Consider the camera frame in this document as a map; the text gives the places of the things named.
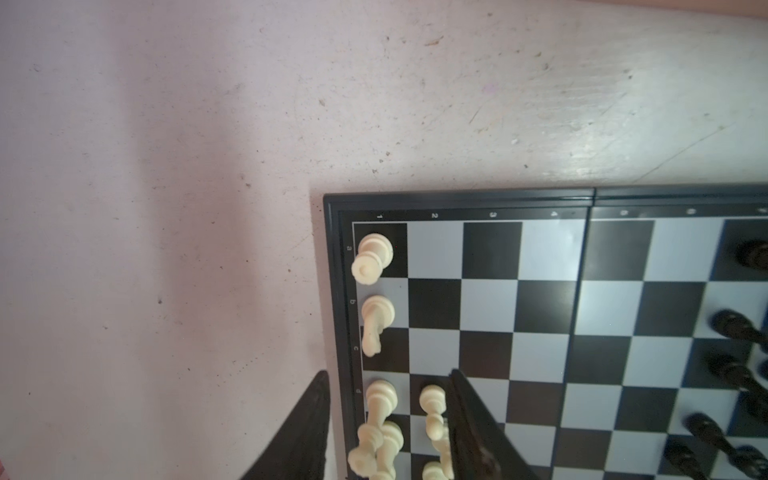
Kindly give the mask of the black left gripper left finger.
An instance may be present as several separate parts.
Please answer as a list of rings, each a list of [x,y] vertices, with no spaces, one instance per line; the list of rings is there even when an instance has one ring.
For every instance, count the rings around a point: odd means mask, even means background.
[[[330,413],[329,374],[320,370],[242,479],[323,479]]]

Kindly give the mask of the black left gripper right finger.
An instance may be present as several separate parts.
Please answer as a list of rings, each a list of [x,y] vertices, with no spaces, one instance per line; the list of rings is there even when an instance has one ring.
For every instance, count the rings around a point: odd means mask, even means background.
[[[449,375],[446,398],[456,479],[538,479],[458,369]]]

